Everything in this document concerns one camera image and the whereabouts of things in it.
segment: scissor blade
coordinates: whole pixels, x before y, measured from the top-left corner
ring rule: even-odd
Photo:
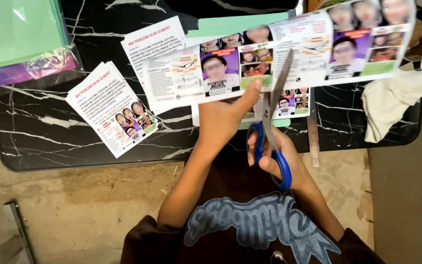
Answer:
[[[287,54],[286,61],[284,62],[283,69],[279,74],[278,80],[276,81],[276,85],[274,86],[272,92],[272,100],[271,100],[271,117],[273,116],[273,112],[276,109],[276,105],[281,97],[281,93],[283,92],[284,83],[286,83],[287,75],[291,71],[291,64],[293,63],[294,58],[294,50],[291,49]]]

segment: hand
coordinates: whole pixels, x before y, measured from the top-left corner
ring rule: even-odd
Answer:
[[[304,163],[299,158],[299,154],[297,153],[296,148],[294,147],[294,144],[291,139],[287,135],[284,135],[283,132],[281,132],[273,125],[272,130],[276,141],[276,145],[279,151],[283,154],[284,158],[287,161],[287,164],[289,165],[289,168],[291,169],[293,177],[291,189],[300,190],[304,186],[304,183],[307,181],[307,179],[310,178],[310,175]],[[247,143],[249,144],[249,152],[247,153],[247,155],[249,158],[250,166],[254,165],[255,163],[254,150],[256,140],[256,132],[253,132],[249,137],[249,141],[247,141]],[[279,165],[276,160],[271,158],[272,149],[268,148],[268,143],[266,143],[264,149],[265,151],[260,161],[258,162],[258,165],[262,170],[267,171],[282,180],[283,177],[281,175]]]
[[[237,133],[245,113],[260,98],[263,82],[253,80],[247,90],[235,103],[214,101],[198,105],[200,113],[200,135],[198,142],[205,145],[212,158],[221,151],[229,140]]]

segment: stack of flyers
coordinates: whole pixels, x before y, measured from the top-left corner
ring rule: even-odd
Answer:
[[[157,131],[155,117],[112,62],[100,63],[66,102],[97,132],[115,158]]]
[[[139,83],[144,89],[143,61],[184,49],[185,33],[178,16],[125,35],[121,42]],[[156,109],[156,115],[172,109]]]

